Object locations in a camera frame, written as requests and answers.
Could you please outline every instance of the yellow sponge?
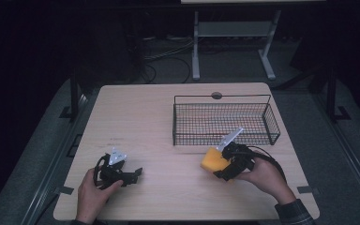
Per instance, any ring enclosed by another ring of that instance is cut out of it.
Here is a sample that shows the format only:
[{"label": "yellow sponge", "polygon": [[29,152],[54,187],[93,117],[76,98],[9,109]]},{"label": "yellow sponge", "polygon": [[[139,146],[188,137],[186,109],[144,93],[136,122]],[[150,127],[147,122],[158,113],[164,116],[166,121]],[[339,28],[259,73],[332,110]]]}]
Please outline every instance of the yellow sponge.
[{"label": "yellow sponge", "polygon": [[210,147],[201,162],[201,167],[209,172],[222,171],[230,165],[230,161],[221,157],[221,152],[214,147]]}]

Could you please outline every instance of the black wire basket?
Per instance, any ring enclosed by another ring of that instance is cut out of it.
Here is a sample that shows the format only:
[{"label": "black wire basket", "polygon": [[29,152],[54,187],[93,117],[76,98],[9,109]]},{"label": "black wire basket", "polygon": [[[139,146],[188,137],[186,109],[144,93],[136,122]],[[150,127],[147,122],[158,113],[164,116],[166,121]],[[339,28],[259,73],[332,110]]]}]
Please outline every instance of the black wire basket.
[{"label": "black wire basket", "polygon": [[280,131],[270,95],[175,96],[173,145],[218,145],[224,135],[242,127],[233,140],[247,145],[275,144]]}]

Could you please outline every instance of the hand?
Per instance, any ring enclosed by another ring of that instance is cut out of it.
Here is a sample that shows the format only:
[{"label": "hand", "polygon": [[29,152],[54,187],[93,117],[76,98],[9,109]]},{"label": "hand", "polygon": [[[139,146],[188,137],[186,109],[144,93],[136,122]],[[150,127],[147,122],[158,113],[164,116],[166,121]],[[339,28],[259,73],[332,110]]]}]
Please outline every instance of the hand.
[{"label": "hand", "polygon": [[123,185],[119,180],[111,186],[101,190],[93,182],[95,169],[90,169],[78,187],[78,207],[76,219],[80,222],[92,224],[110,196]]},{"label": "hand", "polygon": [[292,190],[273,164],[259,157],[255,157],[254,161],[252,172],[241,172],[235,179],[249,181],[261,191],[272,195],[281,205],[296,200]]}]

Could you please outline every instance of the white stand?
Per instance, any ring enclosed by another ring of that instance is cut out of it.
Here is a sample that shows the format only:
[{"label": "white stand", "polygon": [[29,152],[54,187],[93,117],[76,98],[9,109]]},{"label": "white stand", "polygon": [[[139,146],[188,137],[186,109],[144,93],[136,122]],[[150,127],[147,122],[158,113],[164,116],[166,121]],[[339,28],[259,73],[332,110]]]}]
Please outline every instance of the white stand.
[{"label": "white stand", "polygon": [[272,21],[268,22],[199,22],[198,11],[194,20],[194,51],[192,53],[192,78],[198,81],[200,76],[200,63],[198,58],[199,37],[267,37],[264,47],[259,50],[265,73],[269,80],[276,75],[267,58],[268,52],[276,33],[280,10],[277,10]]}]

